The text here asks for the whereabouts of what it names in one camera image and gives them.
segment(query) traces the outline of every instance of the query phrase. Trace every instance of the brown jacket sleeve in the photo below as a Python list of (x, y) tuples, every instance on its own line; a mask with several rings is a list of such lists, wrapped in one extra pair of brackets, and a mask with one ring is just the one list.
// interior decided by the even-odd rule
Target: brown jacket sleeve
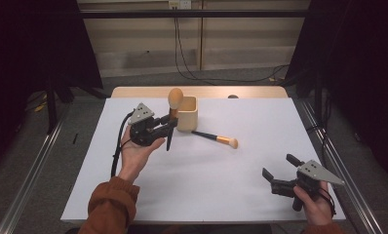
[(333, 222), (328, 225), (307, 225), (306, 229), (302, 232), (303, 234), (344, 234), (342, 229), (337, 223)]
[(138, 192), (139, 187), (117, 176), (98, 185), (79, 233), (125, 233), (136, 216)]

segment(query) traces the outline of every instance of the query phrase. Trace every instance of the human hand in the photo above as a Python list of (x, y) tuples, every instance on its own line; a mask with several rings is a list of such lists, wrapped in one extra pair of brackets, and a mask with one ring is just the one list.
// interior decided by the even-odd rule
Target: human hand
[[(328, 191), (328, 183), (320, 181), (321, 188)], [(321, 196), (315, 196), (311, 198), (306, 191), (301, 187), (296, 186), (293, 188), (294, 193), (304, 203), (303, 208), (306, 214), (307, 222), (311, 225), (327, 225), (332, 223), (330, 204)], [(330, 198), (330, 195), (319, 189), (325, 197)]]
[(159, 148), (165, 142), (164, 138), (157, 138), (149, 146), (140, 146), (130, 141), (130, 126), (127, 126), (124, 135), (121, 139), (121, 159), (122, 167), (118, 174), (123, 180), (134, 183), (134, 180), (139, 175), (139, 172), (145, 167), (148, 162), (148, 157), (155, 149)]

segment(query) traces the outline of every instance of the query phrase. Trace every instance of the makeup brush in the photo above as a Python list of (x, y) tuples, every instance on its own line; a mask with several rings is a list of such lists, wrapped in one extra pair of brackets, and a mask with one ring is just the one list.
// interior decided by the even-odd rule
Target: makeup brush
[(239, 142), (237, 141), (236, 138), (230, 138), (227, 136), (217, 136), (217, 135), (211, 135), (211, 134), (206, 134), (206, 133), (201, 133), (197, 131), (191, 131), (191, 134), (198, 135), (201, 137), (205, 137), (208, 139), (212, 139), (221, 143), (229, 144), (233, 148), (237, 148), (239, 146)]

